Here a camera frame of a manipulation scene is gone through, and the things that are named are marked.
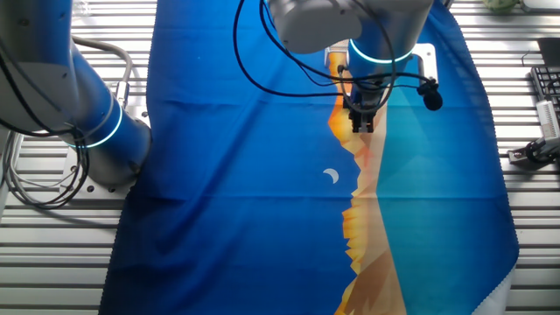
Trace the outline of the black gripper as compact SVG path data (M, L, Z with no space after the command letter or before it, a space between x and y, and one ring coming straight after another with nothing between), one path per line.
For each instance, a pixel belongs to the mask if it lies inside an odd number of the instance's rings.
M349 92L345 92L345 108L354 110L348 115L352 122L353 133L374 132L375 112L385 103L384 95L386 87L367 84L353 83Z

